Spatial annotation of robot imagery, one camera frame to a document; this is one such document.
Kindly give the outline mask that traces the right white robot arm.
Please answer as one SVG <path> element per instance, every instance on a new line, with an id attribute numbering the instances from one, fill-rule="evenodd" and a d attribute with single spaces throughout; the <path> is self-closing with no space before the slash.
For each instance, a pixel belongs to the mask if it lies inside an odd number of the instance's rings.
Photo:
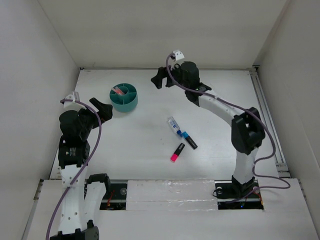
<path id="1" fill-rule="evenodd" d="M 266 134 L 259 111 L 251 107 L 247 111 L 238 111 L 235 107 L 223 103 L 216 98 L 205 95 L 212 90 L 211 87 L 200 81 L 197 65 L 191 61 L 176 64 L 168 73 L 166 67 L 160 67 L 151 82 L 157 89 L 162 88 L 163 79 L 166 78 L 166 87 L 174 85 L 170 76 L 186 90 L 187 99 L 200 108 L 206 109 L 220 117 L 231 127 L 231 143 L 236 150 L 235 170 L 231 177 L 231 191 L 237 197 L 243 197 L 254 186 L 253 165 L 262 141 Z"/>

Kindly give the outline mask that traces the pink pen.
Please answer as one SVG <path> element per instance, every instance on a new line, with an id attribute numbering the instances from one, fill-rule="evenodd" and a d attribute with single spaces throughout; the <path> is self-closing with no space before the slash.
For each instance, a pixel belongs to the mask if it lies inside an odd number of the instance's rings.
<path id="1" fill-rule="evenodd" d="M 113 87 L 112 89 L 111 89 L 114 93 L 116 93 L 116 94 L 118 94 L 118 95 L 120 95 L 120 96 L 124 96 L 126 93 L 124 93 L 119 87 Z"/>

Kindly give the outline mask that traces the teal round divided container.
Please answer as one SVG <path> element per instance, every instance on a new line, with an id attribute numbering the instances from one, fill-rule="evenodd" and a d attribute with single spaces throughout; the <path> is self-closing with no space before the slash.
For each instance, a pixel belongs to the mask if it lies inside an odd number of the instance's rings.
<path id="1" fill-rule="evenodd" d="M 129 113 L 138 105 L 138 92 L 136 88 L 129 83 L 120 83 L 113 88 L 120 88 L 125 95 L 118 95 L 112 90 L 109 92 L 109 98 L 114 109 L 121 113 Z"/>

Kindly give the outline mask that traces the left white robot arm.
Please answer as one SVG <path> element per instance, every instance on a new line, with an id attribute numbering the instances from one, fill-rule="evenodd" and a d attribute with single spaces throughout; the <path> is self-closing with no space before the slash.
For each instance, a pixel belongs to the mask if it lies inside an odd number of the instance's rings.
<path id="1" fill-rule="evenodd" d="M 102 124 L 113 117 L 113 107 L 91 98 L 91 106 L 71 97 L 61 100 L 78 110 L 66 110 L 59 116 L 62 135 L 58 145 L 58 165 L 63 193 L 50 218 L 47 240 L 98 240 L 95 218 L 102 199 L 111 194 L 111 182 L 106 173 L 86 176 L 90 160 L 98 145 L 90 148 L 92 129 L 102 135 Z"/>

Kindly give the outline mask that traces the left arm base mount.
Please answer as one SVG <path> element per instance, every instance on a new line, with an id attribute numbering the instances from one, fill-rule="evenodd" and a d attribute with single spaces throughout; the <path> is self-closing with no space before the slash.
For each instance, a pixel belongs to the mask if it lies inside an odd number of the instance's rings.
<path id="1" fill-rule="evenodd" d="M 106 211 L 122 211 L 126 210 L 128 193 L 127 181 L 114 181 L 111 183 L 111 189 L 104 195 L 100 210 Z"/>

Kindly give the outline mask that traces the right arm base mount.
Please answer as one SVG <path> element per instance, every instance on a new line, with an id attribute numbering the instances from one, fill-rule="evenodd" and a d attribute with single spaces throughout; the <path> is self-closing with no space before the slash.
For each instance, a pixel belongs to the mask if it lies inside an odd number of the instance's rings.
<path id="1" fill-rule="evenodd" d="M 218 180 L 214 182 L 215 189 L 212 196 L 217 199 L 218 210 L 263 210 L 262 196 L 259 191 L 247 194 L 258 187 L 258 181 L 244 190 L 239 190 L 231 180 Z"/>

